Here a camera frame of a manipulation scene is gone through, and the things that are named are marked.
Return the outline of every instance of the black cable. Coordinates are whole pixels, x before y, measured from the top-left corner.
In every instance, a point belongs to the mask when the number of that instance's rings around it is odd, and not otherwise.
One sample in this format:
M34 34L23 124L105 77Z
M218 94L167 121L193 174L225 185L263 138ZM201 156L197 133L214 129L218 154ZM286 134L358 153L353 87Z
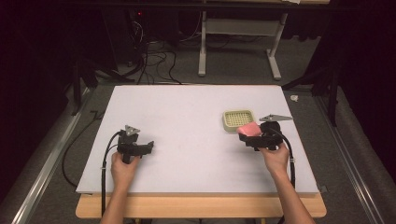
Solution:
M139 85L140 80L142 79L142 76L143 76L143 74L145 73L146 67L147 67L147 65L148 65L148 60L149 60L149 45L145 45L145 53L146 53L146 56L145 56L145 58L143 59L144 65L143 65L143 67L142 67L142 72L140 73L140 76L139 76L139 79L137 80L136 85Z
M282 137L282 139L286 142L289 148L289 158L290 158L290 183L293 185L293 188L296 188L296 177L295 177L295 167L294 167L294 157L293 157L293 151L291 150L291 144L289 142L289 139L283 135L282 133L278 132L277 130L274 130L272 128L267 128L268 130L271 130L272 132L278 134L279 136ZM277 224L282 224L285 222L285 216L282 216L282 218L277 222Z
M172 71L172 69L175 67L175 65L176 65L176 53L175 52L173 52L173 51L169 51L170 53L173 53L174 54L174 62L173 62L173 64L172 64L172 67L169 69L169 77L172 79L172 80L174 80L175 82L177 82L179 85L182 85L182 83L181 82L179 82L177 79L174 79L173 77L172 77L172 75L171 75L171 71Z
M106 148L106 152L105 152L105 156L103 157L103 163L102 163L102 216L106 211L106 158L107 158L107 154L110 151L111 148L111 142L113 142L113 139L117 136L121 134L121 132L117 132L115 133L110 141L108 142L107 148Z
M175 67L175 65L176 65L177 54L176 54L175 52L173 52L172 50L151 52L151 54L160 54L160 53L163 53L164 59L163 59L163 60L160 60L160 61L157 63L156 71L157 71L158 76L159 76L160 78L162 78L162 79L165 79L165 80L168 80L168 81L174 81L174 82L178 83L179 85L182 85L182 83L181 83L180 81L178 81L177 79L175 79L175 78L172 76L172 74L171 74L172 70L174 69L174 67ZM173 60L172 66L170 67L170 69L169 69L169 71L168 71L168 76L169 76L170 78L162 77L162 76L160 75L160 72L159 72L159 65L160 65L161 63L164 63L164 62L166 61L166 58L167 58L166 53L172 53L172 54L174 55L174 60Z
M71 148L71 146L73 146L73 144L77 141L77 139L97 120L102 119L102 116L105 114L105 112L101 113L99 116L97 116L97 111L91 111L91 112L95 112L95 116L93 118L93 120L88 123L82 130L81 132L72 140L72 142L69 144L69 146L66 148L66 150L64 151L64 154L62 156L62 174L64 175L64 179L67 181L67 183L69 183L71 186L73 186L76 190L77 188L77 184L73 183L72 180L70 180L70 178L67 176L66 174L66 170L64 168L64 163L66 161L66 156L67 153L69 151L69 149Z

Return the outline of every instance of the fingers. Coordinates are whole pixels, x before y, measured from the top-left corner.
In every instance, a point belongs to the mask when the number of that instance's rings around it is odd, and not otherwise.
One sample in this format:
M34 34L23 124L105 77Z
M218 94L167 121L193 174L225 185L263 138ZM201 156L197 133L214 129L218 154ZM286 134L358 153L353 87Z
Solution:
M116 160L122 160L122 155L118 151L114 152L111 156L111 162L114 163Z
M134 157L130 165L135 168L139 162L140 162L140 157Z

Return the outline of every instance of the pink object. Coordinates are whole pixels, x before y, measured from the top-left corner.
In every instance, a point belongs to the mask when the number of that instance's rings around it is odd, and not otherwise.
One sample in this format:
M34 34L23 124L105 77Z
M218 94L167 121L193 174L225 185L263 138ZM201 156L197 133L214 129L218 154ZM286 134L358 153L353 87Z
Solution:
M262 130L260 130L259 125L254 121L239 127L236 131L246 136L258 136L262 134Z

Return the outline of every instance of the white table surface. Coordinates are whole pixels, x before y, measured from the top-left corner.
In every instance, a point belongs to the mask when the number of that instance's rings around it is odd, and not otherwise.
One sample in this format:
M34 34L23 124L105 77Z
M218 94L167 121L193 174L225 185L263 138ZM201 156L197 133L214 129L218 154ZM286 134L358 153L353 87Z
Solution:
M114 89L77 192L101 191L101 169L111 136L125 124L141 130L137 144L154 141L139 163L130 192L274 193L260 152L223 129L222 114L248 109L255 121L269 114L291 116L278 86L118 86ZM280 121L296 163L296 191L318 188L293 120ZM113 190L107 157L106 191Z

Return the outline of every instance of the small white object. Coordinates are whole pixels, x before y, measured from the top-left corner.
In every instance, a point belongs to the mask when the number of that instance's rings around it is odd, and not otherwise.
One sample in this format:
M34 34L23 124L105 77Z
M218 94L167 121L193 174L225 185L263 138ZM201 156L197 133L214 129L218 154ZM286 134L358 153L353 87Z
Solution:
M298 95L291 95L290 99L294 102L298 102Z
M282 0L282 2L291 2L291 3L300 4L300 0Z

